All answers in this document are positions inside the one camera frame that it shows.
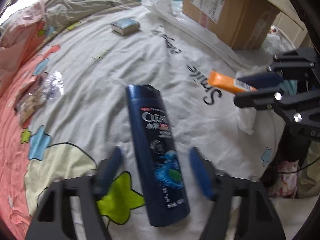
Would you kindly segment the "bag of cotton swabs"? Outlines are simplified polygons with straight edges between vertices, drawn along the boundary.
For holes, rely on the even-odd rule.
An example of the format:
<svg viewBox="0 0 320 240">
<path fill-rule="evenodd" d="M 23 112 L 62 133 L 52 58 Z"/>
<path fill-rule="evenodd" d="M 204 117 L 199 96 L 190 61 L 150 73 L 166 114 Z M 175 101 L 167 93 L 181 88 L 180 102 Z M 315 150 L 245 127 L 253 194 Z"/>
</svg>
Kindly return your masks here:
<svg viewBox="0 0 320 240">
<path fill-rule="evenodd" d="M 24 126 L 48 101 L 56 100 L 63 94 L 64 83 L 60 72 L 53 72 L 51 75 L 43 72 L 35 76 L 17 94 L 14 110 L 18 124 Z"/>
</svg>

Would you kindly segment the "white plastic bag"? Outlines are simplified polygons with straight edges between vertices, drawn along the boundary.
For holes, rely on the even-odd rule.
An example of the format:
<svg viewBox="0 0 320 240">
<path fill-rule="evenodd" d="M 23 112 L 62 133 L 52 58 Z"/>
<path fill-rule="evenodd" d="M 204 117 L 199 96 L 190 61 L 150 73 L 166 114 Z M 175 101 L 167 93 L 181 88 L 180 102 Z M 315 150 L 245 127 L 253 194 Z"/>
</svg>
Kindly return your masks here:
<svg viewBox="0 0 320 240">
<path fill-rule="evenodd" d="M 174 0 L 141 0 L 143 6 L 150 11 L 176 17 L 182 12 L 182 1 Z"/>
</svg>

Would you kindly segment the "brown cardboard box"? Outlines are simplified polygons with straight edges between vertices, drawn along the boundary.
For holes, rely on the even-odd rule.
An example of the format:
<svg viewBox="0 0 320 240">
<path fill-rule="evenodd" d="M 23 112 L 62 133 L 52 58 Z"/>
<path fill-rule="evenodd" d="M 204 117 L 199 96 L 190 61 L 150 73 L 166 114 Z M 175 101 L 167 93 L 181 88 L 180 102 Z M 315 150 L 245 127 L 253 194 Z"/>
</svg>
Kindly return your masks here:
<svg viewBox="0 0 320 240">
<path fill-rule="evenodd" d="M 259 49 L 279 13 L 305 28 L 289 0 L 183 0 L 182 12 L 236 50 Z"/>
</svg>

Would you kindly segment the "orange cream tube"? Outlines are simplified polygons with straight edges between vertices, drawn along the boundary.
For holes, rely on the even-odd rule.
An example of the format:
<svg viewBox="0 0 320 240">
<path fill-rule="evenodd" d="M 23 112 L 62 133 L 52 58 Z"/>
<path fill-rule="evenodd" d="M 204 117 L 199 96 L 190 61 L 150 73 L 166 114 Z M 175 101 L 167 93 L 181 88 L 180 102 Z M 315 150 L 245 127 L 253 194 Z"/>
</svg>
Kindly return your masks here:
<svg viewBox="0 0 320 240">
<path fill-rule="evenodd" d="M 207 83 L 210 86 L 217 87 L 223 90 L 226 90 L 233 94 L 245 93 L 245 92 L 255 92 L 256 88 L 240 81 L 229 77 L 227 75 L 223 75 L 216 71 L 211 71 L 208 77 Z"/>
</svg>

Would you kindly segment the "small blue white box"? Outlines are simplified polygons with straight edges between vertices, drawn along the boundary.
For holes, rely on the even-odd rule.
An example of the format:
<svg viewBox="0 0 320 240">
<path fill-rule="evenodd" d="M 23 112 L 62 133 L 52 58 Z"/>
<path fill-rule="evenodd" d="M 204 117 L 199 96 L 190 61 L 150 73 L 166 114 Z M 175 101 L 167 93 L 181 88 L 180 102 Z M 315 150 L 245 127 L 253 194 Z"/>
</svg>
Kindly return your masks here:
<svg viewBox="0 0 320 240">
<path fill-rule="evenodd" d="M 120 35 L 126 36 L 137 32 L 140 29 L 140 23 L 131 18 L 124 18 L 111 23 L 111 29 Z"/>
</svg>

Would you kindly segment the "dark blue shampoo bottle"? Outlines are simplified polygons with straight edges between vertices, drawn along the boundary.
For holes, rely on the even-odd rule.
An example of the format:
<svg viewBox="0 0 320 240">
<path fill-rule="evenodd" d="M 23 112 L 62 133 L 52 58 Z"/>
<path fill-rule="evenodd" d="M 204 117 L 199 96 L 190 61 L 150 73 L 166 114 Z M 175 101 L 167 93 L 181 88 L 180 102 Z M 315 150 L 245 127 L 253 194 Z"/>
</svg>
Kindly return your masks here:
<svg viewBox="0 0 320 240">
<path fill-rule="evenodd" d="M 151 85 L 128 85 L 126 95 L 149 222 L 169 226 L 187 217 L 190 207 L 162 96 Z"/>
</svg>

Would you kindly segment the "pink crumpled quilt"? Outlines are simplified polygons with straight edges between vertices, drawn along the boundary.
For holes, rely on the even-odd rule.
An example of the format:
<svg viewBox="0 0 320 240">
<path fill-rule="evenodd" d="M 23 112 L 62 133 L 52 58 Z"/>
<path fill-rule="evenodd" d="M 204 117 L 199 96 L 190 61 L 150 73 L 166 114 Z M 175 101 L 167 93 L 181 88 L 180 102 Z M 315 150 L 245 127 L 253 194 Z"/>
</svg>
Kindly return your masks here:
<svg viewBox="0 0 320 240">
<path fill-rule="evenodd" d="M 56 30 L 101 10 L 137 0 L 39 0 L 13 13 L 1 25 L 1 58 L 28 57 Z"/>
</svg>

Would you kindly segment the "cartoon star bed sheet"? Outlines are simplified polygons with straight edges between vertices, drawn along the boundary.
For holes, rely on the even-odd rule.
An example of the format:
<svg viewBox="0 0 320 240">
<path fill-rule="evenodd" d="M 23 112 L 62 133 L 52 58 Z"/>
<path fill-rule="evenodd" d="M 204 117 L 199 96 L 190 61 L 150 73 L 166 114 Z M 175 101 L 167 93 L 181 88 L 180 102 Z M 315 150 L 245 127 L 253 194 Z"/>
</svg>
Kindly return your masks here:
<svg viewBox="0 0 320 240">
<path fill-rule="evenodd" d="M 124 18 L 139 22 L 140 29 L 126 36 L 113 31 L 111 23 Z M 24 239 L 53 179 L 94 169 L 118 146 L 124 164 L 99 203 L 112 238 L 197 239 L 210 202 L 191 172 L 189 149 L 199 148 L 233 176 L 260 176 L 284 130 L 279 116 L 262 111 L 250 114 L 251 129 L 242 131 L 242 110 L 233 95 L 207 83 L 212 70 L 234 76 L 239 67 L 143 6 L 94 14 L 45 45 L 1 97 L 1 218 L 14 236 Z M 21 127 L 14 110 L 17 94 L 43 72 L 62 74 L 64 94 Z M 150 225 L 144 206 L 126 103 L 129 84 L 161 91 L 178 151 L 191 212 L 165 228 Z"/>
</svg>

